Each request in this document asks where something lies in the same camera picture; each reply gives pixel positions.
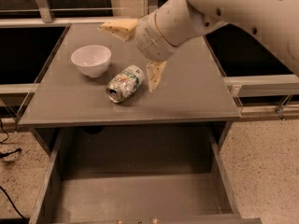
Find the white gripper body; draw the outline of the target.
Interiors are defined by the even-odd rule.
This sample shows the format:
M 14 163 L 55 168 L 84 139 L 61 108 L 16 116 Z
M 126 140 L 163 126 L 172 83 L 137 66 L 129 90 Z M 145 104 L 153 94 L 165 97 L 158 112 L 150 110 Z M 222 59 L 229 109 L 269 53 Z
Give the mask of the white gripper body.
M 149 60 L 166 61 L 178 48 L 169 44 L 161 35 L 156 24 L 156 13 L 142 18 L 135 28 L 135 44 Z

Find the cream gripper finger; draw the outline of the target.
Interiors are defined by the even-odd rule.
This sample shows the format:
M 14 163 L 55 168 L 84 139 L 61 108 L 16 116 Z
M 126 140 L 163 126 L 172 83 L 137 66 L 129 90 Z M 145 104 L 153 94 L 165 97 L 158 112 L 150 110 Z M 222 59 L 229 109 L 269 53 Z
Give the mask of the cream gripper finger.
M 167 61 L 151 61 L 147 64 L 147 77 L 150 92 L 155 91 L 159 86 L 166 64 Z
M 100 26 L 100 29 L 116 36 L 122 41 L 130 41 L 135 37 L 137 24 L 138 19 L 113 20 L 104 22 Z

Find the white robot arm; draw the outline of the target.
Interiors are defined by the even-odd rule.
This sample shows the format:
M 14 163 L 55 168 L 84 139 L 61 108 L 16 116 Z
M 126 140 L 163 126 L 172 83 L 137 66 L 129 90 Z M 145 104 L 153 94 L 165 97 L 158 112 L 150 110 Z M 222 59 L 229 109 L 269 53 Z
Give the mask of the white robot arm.
M 299 74 L 299 0 L 168 0 L 139 20 L 107 21 L 100 29 L 135 41 L 149 59 L 149 90 L 154 91 L 181 45 L 227 23 L 251 35 Z

